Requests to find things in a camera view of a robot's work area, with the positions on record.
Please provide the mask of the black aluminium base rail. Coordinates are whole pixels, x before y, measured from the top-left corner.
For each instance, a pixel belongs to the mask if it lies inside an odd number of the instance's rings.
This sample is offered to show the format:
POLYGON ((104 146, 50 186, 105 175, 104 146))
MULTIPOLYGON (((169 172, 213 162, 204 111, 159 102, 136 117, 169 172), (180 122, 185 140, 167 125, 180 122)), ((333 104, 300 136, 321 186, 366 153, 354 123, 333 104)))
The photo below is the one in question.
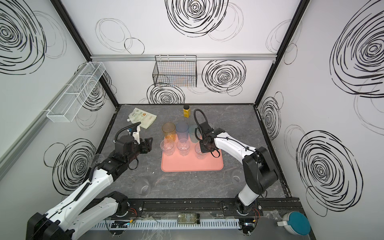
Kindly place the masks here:
POLYGON ((301 211, 303 206, 298 198, 257 198, 249 206, 242 206, 235 198, 219 199, 128 199, 131 208, 140 216, 146 212, 193 213, 214 212, 224 216, 246 216, 257 210, 301 211))

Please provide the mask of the clear cup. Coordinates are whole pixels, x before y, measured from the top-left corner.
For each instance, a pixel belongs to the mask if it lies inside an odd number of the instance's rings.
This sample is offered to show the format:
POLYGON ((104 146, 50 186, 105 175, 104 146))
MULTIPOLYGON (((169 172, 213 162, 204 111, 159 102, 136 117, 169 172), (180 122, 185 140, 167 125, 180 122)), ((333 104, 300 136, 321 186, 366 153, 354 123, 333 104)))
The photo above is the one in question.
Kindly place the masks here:
POLYGON ((148 196, 151 192, 151 185, 147 178, 140 178, 134 183, 134 191, 140 196, 148 196))

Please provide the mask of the clear faceted glass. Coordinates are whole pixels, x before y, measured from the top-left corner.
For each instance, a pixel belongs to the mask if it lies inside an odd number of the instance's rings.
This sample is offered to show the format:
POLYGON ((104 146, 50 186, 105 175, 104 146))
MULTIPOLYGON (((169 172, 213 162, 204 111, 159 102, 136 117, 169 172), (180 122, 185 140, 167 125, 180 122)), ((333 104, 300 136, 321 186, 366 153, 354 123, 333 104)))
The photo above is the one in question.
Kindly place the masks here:
POLYGON ((175 152, 175 142, 170 139, 164 139, 160 144, 163 154, 166 156, 171 156, 175 152))

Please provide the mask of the yellow spice jar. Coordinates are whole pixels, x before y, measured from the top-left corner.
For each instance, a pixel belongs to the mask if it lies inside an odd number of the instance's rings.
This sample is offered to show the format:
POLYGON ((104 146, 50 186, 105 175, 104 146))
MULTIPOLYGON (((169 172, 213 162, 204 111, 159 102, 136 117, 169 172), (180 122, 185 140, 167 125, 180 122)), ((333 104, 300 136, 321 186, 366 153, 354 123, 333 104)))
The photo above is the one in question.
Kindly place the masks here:
POLYGON ((184 105, 183 106, 183 115, 185 118, 189 118, 191 115, 191 108, 189 105, 184 105))

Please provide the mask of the teal white kettle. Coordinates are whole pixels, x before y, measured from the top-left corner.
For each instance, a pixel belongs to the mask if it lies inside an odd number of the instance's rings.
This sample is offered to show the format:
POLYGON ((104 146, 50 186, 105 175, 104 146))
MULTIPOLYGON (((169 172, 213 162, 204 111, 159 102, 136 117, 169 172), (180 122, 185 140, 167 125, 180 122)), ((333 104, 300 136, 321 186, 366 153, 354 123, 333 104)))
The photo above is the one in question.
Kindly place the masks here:
POLYGON ((277 222, 278 227, 284 229, 292 235, 305 236, 311 232, 311 225, 307 217, 300 212, 289 212, 283 219, 277 222))

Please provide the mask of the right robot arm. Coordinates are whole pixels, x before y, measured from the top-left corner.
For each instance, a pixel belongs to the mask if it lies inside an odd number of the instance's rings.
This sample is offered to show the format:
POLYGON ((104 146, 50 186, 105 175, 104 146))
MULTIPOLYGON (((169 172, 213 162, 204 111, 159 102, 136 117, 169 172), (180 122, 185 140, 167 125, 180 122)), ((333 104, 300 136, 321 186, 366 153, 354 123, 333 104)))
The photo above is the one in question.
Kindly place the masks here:
POLYGON ((220 156, 224 151, 242 164, 246 185, 235 197, 235 206, 240 215, 248 214, 255 200, 280 178, 270 152, 264 147, 250 147, 221 128, 212 128, 200 109, 194 110, 193 116, 197 124, 195 136, 202 153, 218 152, 220 156))

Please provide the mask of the green circuit board box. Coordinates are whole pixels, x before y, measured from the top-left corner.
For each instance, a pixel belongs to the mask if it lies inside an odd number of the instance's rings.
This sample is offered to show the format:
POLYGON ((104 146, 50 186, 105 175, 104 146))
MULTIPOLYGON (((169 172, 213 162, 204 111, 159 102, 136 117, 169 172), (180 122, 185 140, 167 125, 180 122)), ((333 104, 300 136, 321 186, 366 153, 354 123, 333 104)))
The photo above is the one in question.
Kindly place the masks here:
POLYGON ((198 213, 180 213, 178 214, 179 225, 198 225, 200 224, 200 214, 198 213))

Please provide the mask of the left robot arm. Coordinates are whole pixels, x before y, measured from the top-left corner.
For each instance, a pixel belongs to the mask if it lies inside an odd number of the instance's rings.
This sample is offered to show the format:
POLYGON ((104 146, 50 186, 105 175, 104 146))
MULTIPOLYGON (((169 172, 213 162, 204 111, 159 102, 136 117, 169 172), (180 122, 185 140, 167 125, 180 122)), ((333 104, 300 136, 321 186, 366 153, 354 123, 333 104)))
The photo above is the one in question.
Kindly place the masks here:
POLYGON ((132 161, 152 150, 153 138, 134 137, 140 124, 137 122, 118 130, 114 151, 91 169, 88 179, 45 214, 36 213, 28 220, 27 240, 77 240, 110 216, 125 217, 129 212, 136 212, 127 196, 117 191, 105 196, 90 209, 87 207, 130 168, 132 161))

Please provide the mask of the pink plastic tray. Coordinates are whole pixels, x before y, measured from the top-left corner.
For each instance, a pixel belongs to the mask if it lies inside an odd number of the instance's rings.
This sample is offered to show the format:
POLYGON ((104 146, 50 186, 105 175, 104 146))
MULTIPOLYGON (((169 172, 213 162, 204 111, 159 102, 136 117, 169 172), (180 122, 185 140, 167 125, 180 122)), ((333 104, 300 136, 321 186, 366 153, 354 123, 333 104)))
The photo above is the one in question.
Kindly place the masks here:
POLYGON ((182 156, 177 148, 178 137, 174 145, 175 152, 168 156, 162 155, 161 169, 163 172, 198 172, 198 171, 219 171, 224 167, 223 156, 215 158, 211 154, 198 157, 195 151, 195 143, 191 143, 189 153, 182 156))

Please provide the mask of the amber plastic cup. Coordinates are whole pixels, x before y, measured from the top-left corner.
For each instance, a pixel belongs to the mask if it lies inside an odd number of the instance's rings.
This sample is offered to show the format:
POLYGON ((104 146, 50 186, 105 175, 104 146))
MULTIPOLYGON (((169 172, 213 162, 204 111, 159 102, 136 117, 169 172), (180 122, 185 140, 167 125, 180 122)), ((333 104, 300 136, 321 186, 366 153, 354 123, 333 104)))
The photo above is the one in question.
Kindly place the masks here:
POLYGON ((174 123, 167 122, 163 124, 162 131, 166 139, 175 141, 176 140, 176 126, 174 123))

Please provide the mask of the blue plastic cup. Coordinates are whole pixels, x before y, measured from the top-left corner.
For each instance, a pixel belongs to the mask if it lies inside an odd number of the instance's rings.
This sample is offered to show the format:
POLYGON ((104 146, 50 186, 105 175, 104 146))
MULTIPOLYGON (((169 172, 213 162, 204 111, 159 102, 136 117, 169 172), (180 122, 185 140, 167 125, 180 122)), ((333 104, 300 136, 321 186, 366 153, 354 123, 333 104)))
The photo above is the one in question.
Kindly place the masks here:
POLYGON ((177 132, 178 140, 189 139, 189 125, 186 122, 177 123, 176 132, 177 132))

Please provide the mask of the white sugar refill pouch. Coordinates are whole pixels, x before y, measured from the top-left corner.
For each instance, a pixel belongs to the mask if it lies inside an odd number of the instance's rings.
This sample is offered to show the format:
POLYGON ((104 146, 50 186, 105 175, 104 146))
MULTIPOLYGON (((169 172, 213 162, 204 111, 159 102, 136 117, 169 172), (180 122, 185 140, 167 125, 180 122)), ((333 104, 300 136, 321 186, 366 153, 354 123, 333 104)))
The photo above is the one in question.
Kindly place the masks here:
POLYGON ((148 129, 153 122, 156 120, 157 116, 141 110, 139 108, 135 108, 128 116, 127 121, 132 124, 141 122, 140 127, 144 129, 148 129))

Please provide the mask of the teal plastic cup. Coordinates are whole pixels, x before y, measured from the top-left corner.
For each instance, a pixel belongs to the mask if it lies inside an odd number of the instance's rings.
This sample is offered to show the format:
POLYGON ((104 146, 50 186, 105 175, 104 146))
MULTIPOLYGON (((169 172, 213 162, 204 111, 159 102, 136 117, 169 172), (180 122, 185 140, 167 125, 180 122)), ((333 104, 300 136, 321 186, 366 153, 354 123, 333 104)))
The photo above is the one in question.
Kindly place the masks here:
POLYGON ((197 125, 192 124, 189 126, 189 137, 190 141, 194 144, 196 144, 199 140, 196 138, 195 131, 196 131, 197 125))

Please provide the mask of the clear acrylic wall shelf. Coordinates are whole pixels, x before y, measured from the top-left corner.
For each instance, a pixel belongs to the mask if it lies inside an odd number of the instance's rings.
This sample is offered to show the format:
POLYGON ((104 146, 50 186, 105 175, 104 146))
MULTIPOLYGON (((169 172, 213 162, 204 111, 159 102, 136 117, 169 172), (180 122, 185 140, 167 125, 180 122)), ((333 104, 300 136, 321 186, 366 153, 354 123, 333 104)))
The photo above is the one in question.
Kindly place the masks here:
POLYGON ((88 62, 74 74, 66 90, 48 111, 54 123, 70 123, 81 109, 96 112, 106 101, 106 93, 99 83, 106 68, 102 62, 88 62))

